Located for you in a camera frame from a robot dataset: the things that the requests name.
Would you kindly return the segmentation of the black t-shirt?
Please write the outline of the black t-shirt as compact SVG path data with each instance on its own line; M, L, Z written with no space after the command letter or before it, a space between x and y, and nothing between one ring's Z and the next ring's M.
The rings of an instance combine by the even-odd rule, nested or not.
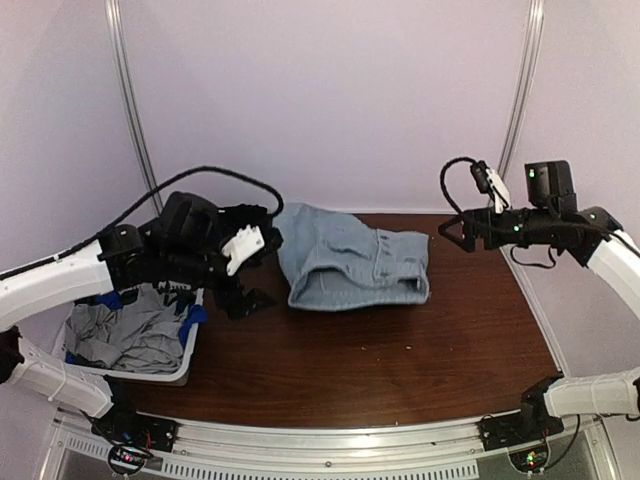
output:
M220 207L218 217L223 232L235 235L247 226L268 230L272 227L272 217L268 209L260 205L239 204Z

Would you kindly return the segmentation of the light blue denim garment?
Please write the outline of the light blue denim garment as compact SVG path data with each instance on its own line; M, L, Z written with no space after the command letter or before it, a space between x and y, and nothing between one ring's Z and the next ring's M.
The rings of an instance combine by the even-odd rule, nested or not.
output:
M275 218L288 306L341 312L427 302L429 236L368 226L356 216L291 203Z

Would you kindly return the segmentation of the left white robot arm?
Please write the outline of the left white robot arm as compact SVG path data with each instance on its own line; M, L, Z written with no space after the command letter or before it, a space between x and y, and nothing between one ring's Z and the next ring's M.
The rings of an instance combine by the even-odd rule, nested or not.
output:
M94 237L1 275L1 380L60 401L92 418L123 444L144 433L138 415L119 404L107 377L83 373L36 347L18 328L25 318L58 305L150 284L167 291L208 289L232 319L271 305L246 291L238 274L257 267L282 243L273 220L279 209L218 207L172 193L161 214L135 227L117 220Z

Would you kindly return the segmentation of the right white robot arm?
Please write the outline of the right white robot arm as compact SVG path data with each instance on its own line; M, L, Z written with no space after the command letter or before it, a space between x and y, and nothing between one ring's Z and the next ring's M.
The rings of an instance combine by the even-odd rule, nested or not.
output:
M446 176L457 164L468 165L476 188L490 206L462 209L451 196ZM527 208L514 208L500 175L485 162L469 157L448 161L439 174L444 199L455 215L439 234L467 253L481 242L485 249L545 246L551 255L568 253L581 267L605 282L637 314L639 312L639 248L624 227L601 207L579 209L571 167L566 160L528 163L524 167ZM513 419L519 440L535 440L551 417L571 415L639 418L639 370L586 377L556 377L538 382L522 398Z

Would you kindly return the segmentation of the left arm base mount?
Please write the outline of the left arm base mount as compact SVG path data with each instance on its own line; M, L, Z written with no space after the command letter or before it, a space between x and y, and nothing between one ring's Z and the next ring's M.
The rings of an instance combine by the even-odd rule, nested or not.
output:
M171 453L177 436L178 423L155 416L135 414L105 415L89 418L91 431L111 444L132 445L146 451Z

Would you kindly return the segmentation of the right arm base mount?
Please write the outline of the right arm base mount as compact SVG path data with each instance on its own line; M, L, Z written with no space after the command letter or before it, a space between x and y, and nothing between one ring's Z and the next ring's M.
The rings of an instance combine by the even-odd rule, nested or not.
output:
M485 415L476 423L476 427L485 451L541 442L546 436L564 431L564 424L559 418L529 421L520 411L498 416Z

